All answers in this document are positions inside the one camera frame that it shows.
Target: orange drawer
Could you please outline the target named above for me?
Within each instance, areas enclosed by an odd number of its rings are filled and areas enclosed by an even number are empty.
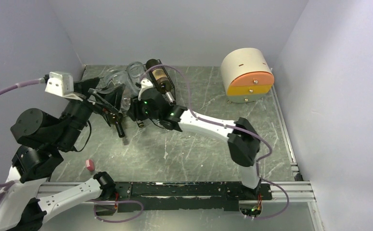
[[[256,85],[270,85],[274,83],[274,76],[269,72],[250,72],[237,77],[231,82],[229,87],[250,86],[257,80]]]

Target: wine bottle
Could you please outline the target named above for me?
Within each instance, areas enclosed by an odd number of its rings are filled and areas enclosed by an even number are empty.
[[[159,65],[159,61],[156,59],[150,59],[145,64],[147,69]],[[157,67],[152,70],[152,76],[155,80],[156,88],[161,94],[165,94],[172,90],[172,84],[169,77],[166,75],[165,71],[161,67]]]

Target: glass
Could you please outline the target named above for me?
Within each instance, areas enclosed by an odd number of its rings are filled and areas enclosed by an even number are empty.
[[[108,88],[114,88],[120,84],[125,85],[120,107],[122,111],[128,111],[131,106],[131,97],[137,94],[131,86],[132,84],[129,81],[128,73],[125,70],[110,70],[109,74],[105,77],[105,82]]]
[[[140,83],[140,77],[145,72],[144,64],[142,64],[141,62],[130,63],[127,66],[127,72],[132,84],[134,84],[134,86],[138,88],[136,84]]]

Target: metal frame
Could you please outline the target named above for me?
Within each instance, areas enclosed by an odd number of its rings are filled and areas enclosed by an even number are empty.
[[[318,211],[314,192],[309,181],[276,181],[276,184],[286,190],[290,201],[296,203],[307,203],[311,215],[312,223],[315,231],[324,231],[320,213]],[[37,198],[51,196],[71,189],[80,185],[81,182],[45,182],[38,191]],[[271,185],[272,200],[263,203],[285,203],[285,194],[276,186]],[[257,200],[239,201],[241,205],[251,205],[257,203]],[[83,204],[93,204],[92,202],[84,202]]]
[[[294,151],[291,146],[290,137],[288,136],[287,127],[285,126],[283,113],[281,112],[280,103],[278,102],[278,97],[277,97],[277,93],[274,88],[274,85],[271,87],[271,94],[274,99],[274,103],[275,103],[274,106],[277,111],[278,119],[280,120],[280,128],[281,128],[281,132],[283,133],[283,139],[284,139],[285,147],[287,148],[288,157],[290,158],[290,161],[292,163],[296,163],[297,162],[296,157],[294,156]]]

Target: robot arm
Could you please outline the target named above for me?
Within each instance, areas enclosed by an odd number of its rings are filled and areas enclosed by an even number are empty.
[[[16,141],[21,144],[12,159],[7,182],[14,181],[0,191],[0,231],[36,231],[42,223],[57,214],[91,199],[109,199],[115,192],[115,183],[106,173],[95,176],[58,194],[36,198],[39,187],[51,176],[63,161],[59,151],[76,151],[74,144],[94,112],[104,114],[102,104],[90,103],[89,88],[95,88],[99,79],[76,83],[75,87],[84,94],[66,92],[72,90],[71,76],[51,73],[46,90],[70,100],[59,118],[42,110],[32,108],[24,111],[11,127]]]
[[[188,108],[171,105],[164,98],[164,95],[156,90],[153,83],[146,78],[141,81],[141,90],[138,97],[131,100],[127,115],[133,121],[156,119],[168,130],[191,131],[227,143],[232,160],[240,167],[243,177],[242,184],[250,189],[255,189],[260,184],[255,165],[256,154],[260,150],[260,140],[226,127],[226,125],[236,126],[257,134],[247,119],[221,120],[195,113],[199,118],[218,122],[224,126],[221,127],[199,120],[192,115]]]

